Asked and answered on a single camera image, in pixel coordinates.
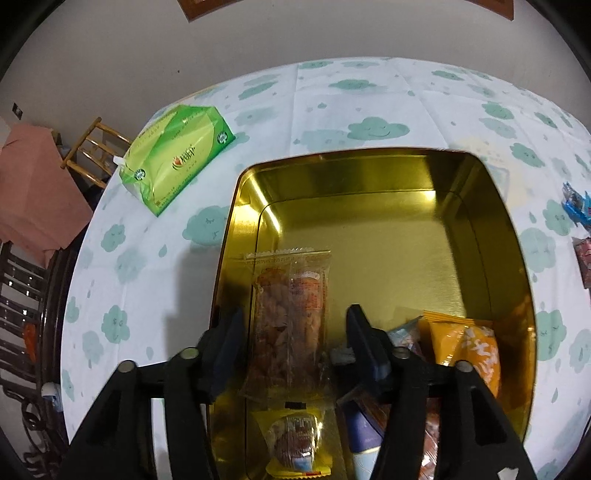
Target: pink cloth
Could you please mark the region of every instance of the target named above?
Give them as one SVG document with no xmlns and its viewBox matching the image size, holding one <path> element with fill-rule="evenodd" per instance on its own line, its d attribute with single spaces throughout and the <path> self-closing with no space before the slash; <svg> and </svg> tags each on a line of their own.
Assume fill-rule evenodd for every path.
<svg viewBox="0 0 591 480">
<path fill-rule="evenodd" d="M 92 218 L 92 209 L 60 163 L 48 128 L 16 125 L 0 151 L 0 239 L 46 267 Z"/>
</svg>

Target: snack package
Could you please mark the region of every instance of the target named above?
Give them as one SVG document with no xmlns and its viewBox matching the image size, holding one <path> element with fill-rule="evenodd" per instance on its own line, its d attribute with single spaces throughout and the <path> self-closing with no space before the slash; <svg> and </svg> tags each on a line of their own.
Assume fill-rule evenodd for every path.
<svg viewBox="0 0 591 480">
<path fill-rule="evenodd" d="M 256 254 L 254 323 L 243 393 L 310 401 L 327 388 L 324 364 L 329 251 Z"/>
<path fill-rule="evenodd" d="M 574 252 L 579 260 L 583 287 L 591 288 L 591 238 L 577 241 L 574 245 Z"/>
<path fill-rule="evenodd" d="M 435 361 L 441 365 L 469 361 L 496 397 L 501 383 L 501 363 L 495 334 L 484 325 L 490 322 L 435 312 L 424 312 L 423 319 L 429 323 Z"/>
<path fill-rule="evenodd" d="M 269 448 L 268 474 L 276 478 L 330 475 L 332 457 L 322 448 L 323 413 L 319 409 L 284 408 L 253 415 Z"/>
<path fill-rule="evenodd" d="M 177 105 L 133 141 L 119 176 L 158 216 L 234 139 L 215 107 Z"/>
<path fill-rule="evenodd" d="M 411 352 L 419 356 L 423 356 L 421 346 L 419 344 L 421 335 L 419 330 L 419 318 L 411 320 L 410 322 L 401 325 L 387 333 L 393 346 L 403 346 L 408 348 Z M 330 357 L 334 365 L 346 365 L 350 359 L 348 349 L 334 349 L 331 351 Z M 390 405 L 378 403 L 364 388 L 357 386 L 350 394 L 344 397 L 345 400 L 352 399 L 359 411 L 363 414 L 372 429 L 383 439 L 388 424 L 388 417 L 390 415 Z M 345 408 L 343 403 L 343 414 L 346 422 L 349 424 L 351 408 Z M 435 475 L 435 465 L 437 464 L 437 448 L 439 444 L 439 412 L 441 402 L 438 398 L 427 399 L 427 418 L 425 422 L 425 437 L 423 446 L 423 460 L 421 462 L 421 469 L 419 472 L 419 480 L 433 480 Z M 352 437 L 351 428 L 348 425 L 349 439 Z M 368 480 L 373 470 L 377 454 L 375 452 L 367 451 L 360 452 L 363 458 L 359 455 L 354 455 L 355 476 L 356 480 Z M 358 468 L 357 461 L 363 462 L 363 468 Z"/>
</svg>

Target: wall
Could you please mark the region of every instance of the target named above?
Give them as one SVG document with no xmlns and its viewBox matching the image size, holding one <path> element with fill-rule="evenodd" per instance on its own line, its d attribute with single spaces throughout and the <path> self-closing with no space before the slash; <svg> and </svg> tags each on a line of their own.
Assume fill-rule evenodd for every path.
<svg viewBox="0 0 591 480">
<path fill-rule="evenodd" d="M 4 121 L 4 118 L 0 116 L 0 150 L 2 150 L 2 146 L 6 143 L 6 139 L 8 138 L 9 133 L 10 127 Z"/>
<path fill-rule="evenodd" d="M 295 61 L 402 56 L 481 70 L 591 127 L 591 83 L 525 0 L 515 21 L 465 0 L 242 0 L 187 23 L 176 0 L 66 0 L 0 83 L 0 115 L 72 143 L 94 117 L 134 136 L 160 107 L 213 83 Z"/>
</svg>

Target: wooden frame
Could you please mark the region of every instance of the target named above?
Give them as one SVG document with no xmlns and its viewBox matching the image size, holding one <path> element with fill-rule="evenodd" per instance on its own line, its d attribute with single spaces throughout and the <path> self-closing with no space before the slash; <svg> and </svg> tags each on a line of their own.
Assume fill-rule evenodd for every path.
<svg viewBox="0 0 591 480">
<path fill-rule="evenodd" d="M 187 20 L 193 21 L 197 17 L 213 12 L 218 8 L 233 4 L 238 0 L 178 0 Z"/>
<path fill-rule="evenodd" d="M 92 173 L 90 173 L 89 171 L 82 168 L 81 166 L 79 166 L 76 163 L 76 154 L 78 152 L 80 152 L 86 158 L 88 158 L 89 160 L 94 162 L 97 166 L 99 166 L 100 169 L 103 170 L 109 177 L 111 175 L 113 175 L 113 172 L 110 170 L 108 165 L 105 163 L 105 154 L 115 156 L 115 155 L 117 155 L 117 153 L 113 149 L 111 149 L 110 147 L 105 145 L 104 143 L 99 142 L 98 140 L 95 140 L 90 137 L 90 134 L 95 129 L 102 130 L 103 132 L 106 132 L 113 137 L 119 138 L 119 140 L 126 143 L 128 147 L 131 145 L 131 140 L 125 138 L 117 130 L 114 130 L 111 127 L 103 124 L 102 118 L 97 117 L 95 119 L 95 121 L 92 122 L 90 127 L 88 127 L 86 129 L 86 131 L 80 137 L 78 142 L 76 142 L 75 145 L 70 149 L 69 153 L 66 155 L 66 158 L 64 158 L 64 160 L 61 162 L 61 167 L 62 168 L 66 168 L 66 167 L 71 168 L 75 172 L 78 172 L 80 175 L 82 175 L 82 177 L 90 180 L 92 183 L 94 183 L 95 185 L 97 185 L 98 187 L 100 187 L 104 190 L 107 186 L 104 181 L 102 181 L 100 178 L 94 176 Z M 84 142 L 89 142 L 92 144 L 92 148 L 90 149 L 90 151 L 82 147 Z M 97 158 L 94 155 L 94 153 L 97 152 L 97 150 L 101 150 L 100 158 Z"/>
<path fill-rule="evenodd" d="M 480 5 L 488 10 L 513 20 L 513 0 L 469 0 L 473 4 Z"/>
</svg>

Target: wooden chair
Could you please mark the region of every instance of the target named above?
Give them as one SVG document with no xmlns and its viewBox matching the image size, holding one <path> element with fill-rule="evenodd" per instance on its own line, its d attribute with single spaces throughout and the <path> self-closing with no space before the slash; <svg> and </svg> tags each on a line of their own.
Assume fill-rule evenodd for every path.
<svg viewBox="0 0 591 480">
<path fill-rule="evenodd" d="M 98 117 L 94 122 L 92 122 L 91 126 L 88 127 L 86 132 L 84 132 L 84 134 L 80 137 L 78 142 L 75 143 L 75 145 L 66 155 L 66 158 L 64 158 L 64 160 L 61 162 L 61 167 L 71 168 L 75 172 L 78 172 L 80 175 L 82 175 L 84 178 L 90 180 L 95 185 L 104 189 L 106 187 L 106 183 L 102 179 L 100 179 L 99 177 L 92 174 L 85 168 L 78 165 L 78 163 L 76 163 L 76 154 L 80 152 L 90 161 L 95 163 L 110 178 L 111 175 L 113 175 L 113 172 L 115 171 L 115 167 L 112 164 L 112 157 L 122 156 L 125 152 L 117 153 L 113 148 L 107 146 L 104 142 L 99 141 L 96 138 L 92 138 L 91 134 L 96 129 L 101 130 L 103 132 L 103 136 L 104 133 L 107 133 L 119 139 L 121 142 L 127 145 L 127 148 L 129 148 L 129 146 L 131 145 L 130 140 L 125 138 L 118 131 L 103 124 L 101 117 Z"/>
<path fill-rule="evenodd" d="M 50 421 L 49 402 L 41 398 L 43 383 L 56 381 L 55 377 L 43 378 L 41 362 L 42 313 L 55 260 L 46 270 L 14 255 L 11 247 L 10 242 L 0 247 L 0 329 L 4 331 L 0 339 L 0 386 L 8 398 L 21 404 L 22 424 L 33 447 L 32 453 L 24 454 L 25 466 L 35 478 L 51 479 L 57 476 L 67 450 L 65 425 L 59 428 L 58 422 Z M 37 308 L 20 303 L 18 296 L 34 300 Z M 40 441 L 34 440 L 31 432 L 36 432 Z"/>
</svg>

